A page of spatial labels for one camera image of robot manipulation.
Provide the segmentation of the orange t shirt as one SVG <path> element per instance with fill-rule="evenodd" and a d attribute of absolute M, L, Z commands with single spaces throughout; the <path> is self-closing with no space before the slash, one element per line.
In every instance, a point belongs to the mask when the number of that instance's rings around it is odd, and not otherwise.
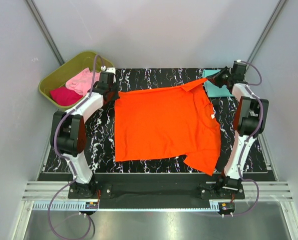
<path fill-rule="evenodd" d="M 203 84 L 119 92 L 114 104 L 115 161 L 185 155 L 184 163 L 211 176 L 221 151 L 221 131 Z"/>

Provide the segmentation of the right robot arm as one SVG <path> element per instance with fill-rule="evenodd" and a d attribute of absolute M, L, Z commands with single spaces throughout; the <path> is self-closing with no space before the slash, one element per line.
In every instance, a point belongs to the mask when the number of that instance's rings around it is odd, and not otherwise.
<path fill-rule="evenodd" d="M 229 160 L 224 167 L 211 193 L 221 198 L 231 197 L 242 193 L 243 168 L 246 163 L 251 146 L 265 128 L 269 108 L 269 101 L 258 97 L 250 88 L 251 83 L 245 81 L 247 66 L 251 66 L 259 75 L 259 70 L 243 60 L 236 60 L 231 68 L 225 67 L 218 73 L 207 77 L 217 87 L 225 86 L 238 101 L 233 128 L 235 140 Z"/>

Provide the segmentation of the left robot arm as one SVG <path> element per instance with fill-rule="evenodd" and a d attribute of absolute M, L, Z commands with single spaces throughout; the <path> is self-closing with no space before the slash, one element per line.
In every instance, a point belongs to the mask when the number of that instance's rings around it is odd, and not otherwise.
<path fill-rule="evenodd" d="M 70 198 L 91 198 L 96 194 L 97 183 L 84 153 L 85 122 L 106 103 L 118 98 L 116 69 L 110 67 L 99 73 L 99 81 L 75 106 L 66 111 L 58 110 L 53 115 L 50 145 L 71 170 Z"/>

